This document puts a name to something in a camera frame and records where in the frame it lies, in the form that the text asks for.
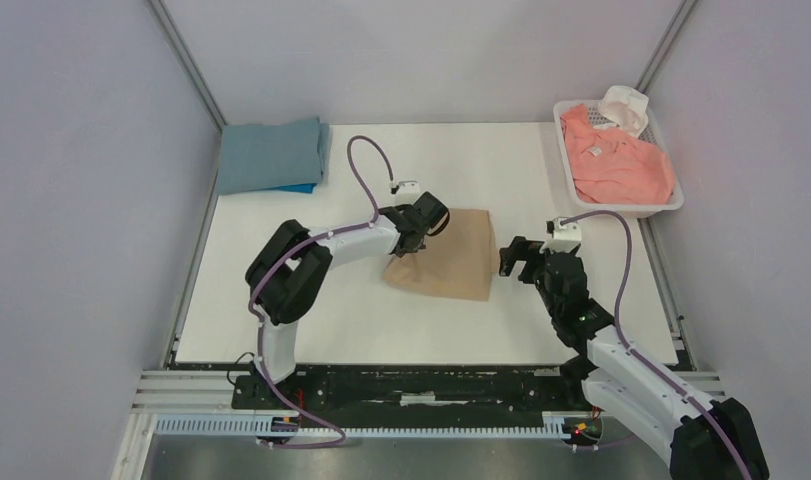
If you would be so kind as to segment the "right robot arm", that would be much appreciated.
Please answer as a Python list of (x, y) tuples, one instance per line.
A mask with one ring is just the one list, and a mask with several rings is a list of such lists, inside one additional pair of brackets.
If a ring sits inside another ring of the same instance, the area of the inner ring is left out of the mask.
[(499, 251), (499, 274), (516, 264), (541, 297), (561, 342), (576, 356), (561, 368), (558, 392), (572, 408), (605, 410), (649, 446), (673, 479), (767, 479), (768, 464), (748, 409), (716, 400), (666, 367), (639, 358), (614, 316), (587, 288), (574, 250), (556, 252), (516, 236)]

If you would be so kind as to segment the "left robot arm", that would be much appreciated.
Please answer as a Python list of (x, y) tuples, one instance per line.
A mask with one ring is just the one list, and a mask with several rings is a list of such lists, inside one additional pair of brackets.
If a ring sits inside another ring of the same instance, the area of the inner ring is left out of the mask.
[(411, 203), (376, 207), (356, 224), (309, 229), (295, 219), (283, 222), (245, 273), (247, 309), (257, 318), (252, 360), (260, 377), (257, 396), (271, 408), (292, 401), (298, 322), (312, 309), (330, 271), (366, 258), (417, 253), (450, 220), (449, 208), (424, 192)]

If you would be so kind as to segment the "beige t shirt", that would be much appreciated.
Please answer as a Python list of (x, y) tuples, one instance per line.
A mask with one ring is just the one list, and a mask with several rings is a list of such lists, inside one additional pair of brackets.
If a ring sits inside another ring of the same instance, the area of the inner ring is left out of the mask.
[(418, 253), (394, 257), (382, 274), (389, 286), (432, 297), (485, 302), (499, 268), (490, 213), (453, 209), (449, 224)]

